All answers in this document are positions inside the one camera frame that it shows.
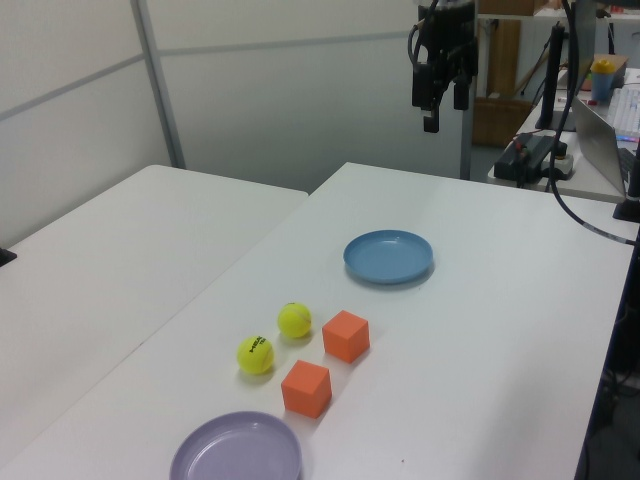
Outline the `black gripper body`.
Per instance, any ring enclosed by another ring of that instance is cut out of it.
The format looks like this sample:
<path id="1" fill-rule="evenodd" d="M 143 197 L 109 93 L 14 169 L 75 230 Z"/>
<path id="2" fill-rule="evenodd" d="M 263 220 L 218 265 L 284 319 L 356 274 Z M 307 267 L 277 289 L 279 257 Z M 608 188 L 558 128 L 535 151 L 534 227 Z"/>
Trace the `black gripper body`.
<path id="1" fill-rule="evenodd" d="M 421 1 L 418 19 L 418 44 L 429 55 L 449 54 L 477 43 L 474 1 Z"/>

